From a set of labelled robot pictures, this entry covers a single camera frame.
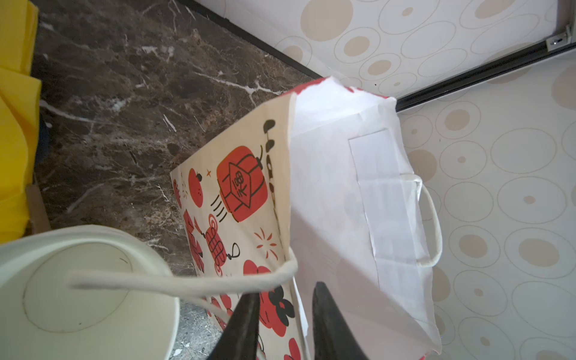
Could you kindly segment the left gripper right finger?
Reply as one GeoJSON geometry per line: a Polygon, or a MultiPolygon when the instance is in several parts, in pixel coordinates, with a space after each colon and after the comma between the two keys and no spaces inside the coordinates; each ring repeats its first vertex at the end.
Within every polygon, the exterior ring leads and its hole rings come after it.
{"type": "Polygon", "coordinates": [[[367,360],[324,282],[313,290],[314,358],[367,360]]]}

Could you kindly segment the red white paper bag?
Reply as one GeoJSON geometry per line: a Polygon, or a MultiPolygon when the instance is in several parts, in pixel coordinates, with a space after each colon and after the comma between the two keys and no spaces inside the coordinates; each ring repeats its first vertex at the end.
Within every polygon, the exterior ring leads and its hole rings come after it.
{"type": "Polygon", "coordinates": [[[259,359],[314,357],[324,282],[369,359],[442,350],[432,300],[441,232],[404,150],[397,101],[328,77],[269,100],[170,174],[196,277],[75,271],[78,289],[188,299],[225,326],[259,295],[259,359]]]}

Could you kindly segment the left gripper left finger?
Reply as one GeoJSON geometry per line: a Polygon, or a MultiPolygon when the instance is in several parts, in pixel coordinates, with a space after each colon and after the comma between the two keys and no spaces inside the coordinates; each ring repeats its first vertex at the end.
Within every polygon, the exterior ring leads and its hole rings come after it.
{"type": "Polygon", "coordinates": [[[244,294],[237,304],[219,342],[208,360],[257,358],[259,335],[260,296],[244,294]]]}

